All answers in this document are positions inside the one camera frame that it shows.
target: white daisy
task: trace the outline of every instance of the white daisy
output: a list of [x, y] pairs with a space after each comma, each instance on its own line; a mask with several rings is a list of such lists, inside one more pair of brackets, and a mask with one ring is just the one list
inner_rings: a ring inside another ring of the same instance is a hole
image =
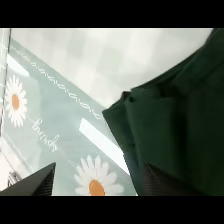
[[5, 100], [7, 102], [6, 110], [8, 112], [8, 117], [11, 118], [11, 122], [15, 125], [23, 126], [23, 120], [26, 119], [26, 104], [27, 100], [25, 98], [26, 91], [22, 90], [22, 83], [19, 82], [18, 78], [9, 78], [9, 82], [6, 85], [6, 96]]
[[75, 175], [76, 181], [81, 187], [76, 188], [76, 193], [86, 196], [115, 196], [124, 191], [120, 184], [115, 184], [117, 175], [108, 174], [108, 163], [101, 166], [100, 157], [95, 158], [95, 165], [90, 156], [87, 156], [87, 163], [81, 159], [82, 168], [78, 165], [78, 175]]

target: flower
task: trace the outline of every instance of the flower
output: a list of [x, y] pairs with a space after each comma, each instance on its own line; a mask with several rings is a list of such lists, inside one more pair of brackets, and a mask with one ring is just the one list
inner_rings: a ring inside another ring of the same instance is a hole
[[22, 90], [22, 83], [18, 78], [13, 76], [13, 79], [9, 78], [9, 82], [6, 85], [5, 100], [8, 103], [6, 110], [9, 111], [8, 117], [11, 118], [11, 122], [20, 127], [23, 126], [23, 119], [26, 119], [25, 113], [27, 112], [26, 104], [27, 100], [24, 98], [26, 91]]
[[124, 191], [120, 184], [114, 184], [117, 175], [108, 174], [108, 163], [104, 162], [101, 166], [100, 157], [95, 158], [95, 166], [92, 158], [87, 156], [87, 163], [81, 159], [82, 168], [78, 165], [78, 175], [75, 175], [76, 181], [81, 187], [76, 188], [76, 193], [86, 196], [115, 196]]

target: dark green cloth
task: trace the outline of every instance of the dark green cloth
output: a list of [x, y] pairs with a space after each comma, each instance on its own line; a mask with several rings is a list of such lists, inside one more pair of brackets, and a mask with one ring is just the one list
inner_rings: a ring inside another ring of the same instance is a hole
[[156, 79], [124, 92], [103, 115], [144, 195], [151, 164], [206, 195], [224, 195], [224, 29]]

